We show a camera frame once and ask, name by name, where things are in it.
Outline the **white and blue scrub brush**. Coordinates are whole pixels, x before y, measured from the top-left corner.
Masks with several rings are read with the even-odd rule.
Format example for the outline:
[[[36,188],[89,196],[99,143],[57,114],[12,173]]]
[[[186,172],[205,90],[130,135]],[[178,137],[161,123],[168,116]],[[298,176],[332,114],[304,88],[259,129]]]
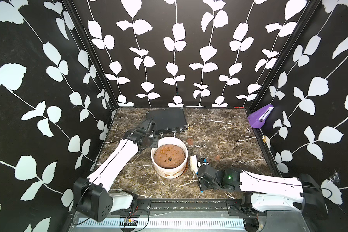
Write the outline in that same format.
[[[189,164],[190,164],[191,171],[194,174],[197,174],[198,173],[198,164],[197,164],[197,156],[196,155],[190,156]]]

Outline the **white ceramic pot with mud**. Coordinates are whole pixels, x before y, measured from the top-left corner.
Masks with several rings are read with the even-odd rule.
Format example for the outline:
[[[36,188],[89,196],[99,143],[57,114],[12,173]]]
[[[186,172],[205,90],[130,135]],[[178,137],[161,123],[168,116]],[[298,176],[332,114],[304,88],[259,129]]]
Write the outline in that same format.
[[[151,159],[158,175],[166,179],[181,176],[188,163],[188,149],[184,142],[175,137],[158,140],[158,147],[151,149]]]

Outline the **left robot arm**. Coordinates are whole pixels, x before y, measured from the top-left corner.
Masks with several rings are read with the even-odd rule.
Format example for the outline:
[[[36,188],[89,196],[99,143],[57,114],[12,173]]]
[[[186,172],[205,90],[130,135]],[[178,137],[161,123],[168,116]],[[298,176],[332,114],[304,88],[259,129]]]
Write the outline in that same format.
[[[80,177],[73,185],[74,211],[97,222],[111,212],[129,210],[136,205],[133,193],[121,191],[109,194],[116,177],[127,162],[146,148],[158,147],[153,117],[143,120],[127,131],[115,151],[87,178]]]

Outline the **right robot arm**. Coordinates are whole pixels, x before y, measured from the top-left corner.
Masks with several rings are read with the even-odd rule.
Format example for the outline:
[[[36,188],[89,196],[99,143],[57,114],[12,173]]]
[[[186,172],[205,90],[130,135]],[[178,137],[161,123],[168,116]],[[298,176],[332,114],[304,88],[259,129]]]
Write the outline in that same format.
[[[201,191],[243,192],[243,211],[296,211],[313,219],[328,218],[323,189],[310,175],[271,177],[238,168],[217,170],[209,164],[200,165],[196,174]]]

